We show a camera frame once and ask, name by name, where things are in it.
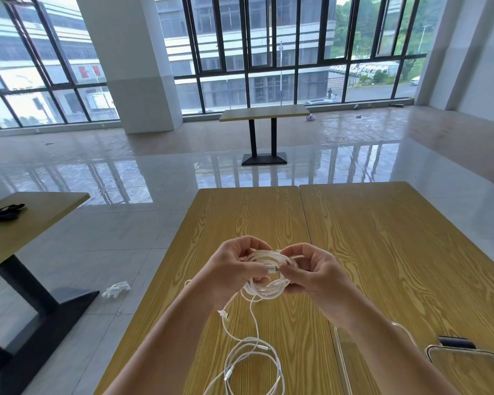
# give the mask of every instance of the crumpled white plastic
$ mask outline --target crumpled white plastic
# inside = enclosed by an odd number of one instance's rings
[[[119,292],[126,290],[130,291],[130,285],[127,281],[121,281],[120,283],[114,284],[111,287],[107,288],[105,292],[103,292],[103,297],[106,298],[117,298]]]

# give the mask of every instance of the human arm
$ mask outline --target human arm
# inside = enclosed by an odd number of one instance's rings
[[[353,284],[336,258],[310,244],[284,248],[299,267],[280,266],[293,283],[287,292],[306,292],[323,314],[349,332],[383,394],[460,395]]]
[[[225,241],[166,309],[105,395],[179,394],[210,314],[244,284],[265,280],[262,263],[241,262],[253,250],[270,250],[251,236]]]

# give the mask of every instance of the table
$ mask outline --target table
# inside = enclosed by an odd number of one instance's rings
[[[226,239],[252,234],[273,248],[309,241],[297,187],[212,188],[199,190],[172,245],[151,281],[95,394],[102,394],[132,357],[168,305]],[[229,329],[240,338],[253,335],[249,304],[237,297]],[[286,392],[342,395],[328,321],[306,295],[283,295],[258,303],[254,312],[261,338],[272,344],[282,361]],[[235,344],[213,313],[201,336],[185,394],[202,394],[223,369]],[[233,390],[265,393],[274,384],[276,368],[267,358],[248,358],[234,369]],[[224,393],[218,380],[211,393]]]
[[[421,349],[448,335],[494,352],[494,262],[408,183],[303,185],[300,195],[311,243]],[[345,353],[350,382],[378,394],[356,347]]]
[[[251,154],[243,156],[242,165],[277,165],[286,164],[285,152],[277,153],[277,118],[290,116],[307,116],[309,111],[303,105],[276,105],[270,107],[228,109],[220,116],[220,122],[231,120],[249,120],[251,136]],[[271,153],[258,154],[256,151],[255,119],[271,119]]]
[[[38,312],[6,349],[0,347],[0,395],[26,388],[99,294],[75,289],[50,294],[15,256],[88,198],[88,193],[19,192],[0,200],[0,208],[26,204],[17,220],[0,222],[0,276]]]

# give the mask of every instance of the black table base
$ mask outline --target black table base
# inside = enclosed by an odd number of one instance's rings
[[[38,312],[5,349],[0,347],[0,395],[20,395],[99,292],[50,294],[14,255],[0,264],[0,276]]]
[[[271,153],[258,154],[256,150],[256,132],[254,131],[254,119],[249,119],[249,134],[251,137],[251,153],[243,156],[242,166],[253,165],[286,165],[285,152],[277,153],[277,119],[271,118]]]

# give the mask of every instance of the coiled white cable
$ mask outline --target coiled white cable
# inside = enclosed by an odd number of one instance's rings
[[[274,272],[274,273],[277,272],[279,270],[280,265],[284,263],[296,266],[296,262],[293,259],[288,258],[285,255],[281,255],[280,253],[278,253],[278,251],[277,252],[265,251],[265,250],[255,251],[252,254],[250,254],[247,258],[245,258],[245,260],[248,262],[256,261],[256,262],[262,262],[268,266],[270,265],[269,272]],[[272,281],[265,287],[256,284],[253,280],[250,280],[243,287],[243,290],[245,290],[245,292],[252,295],[252,298],[250,299],[243,294],[242,290],[240,290],[240,294],[242,295],[242,297],[247,301],[249,301],[250,303],[249,311],[251,312],[251,316],[254,319],[254,325],[256,326],[256,337],[247,337],[241,340],[233,336],[225,326],[225,319],[228,316],[228,313],[225,310],[231,304],[232,300],[236,297],[237,293],[234,294],[234,296],[232,296],[232,298],[227,302],[223,310],[218,311],[221,316],[223,329],[230,338],[238,341],[238,343],[232,348],[229,355],[225,358],[223,371],[211,381],[211,383],[209,384],[203,395],[208,394],[211,387],[217,382],[217,380],[221,376],[224,377],[224,381],[225,381],[225,394],[234,395],[231,386],[229,384],[229,379],[234,370],[234,367],[242,360],[248,358],[250,355],[265,356],[271,359],[271,361],[274,363],[274,365],[277,368],[277,376],[274,385],[270,388],[267,395],[275,395],[277,393],[278,384],[280,381],[282,381],[282,395],[285,394],[285,381],[282,374],[282,365],[280,363],[280,359],[278,358],[276,349],[268,342],[260,339],[258,322],[252,311],[252,304],[255,302],[260,302],[262,299],[274,299],[278,297],[280,294],[282,294],[285,287],[289,283],[290,281],[281,274],[279,279]]]

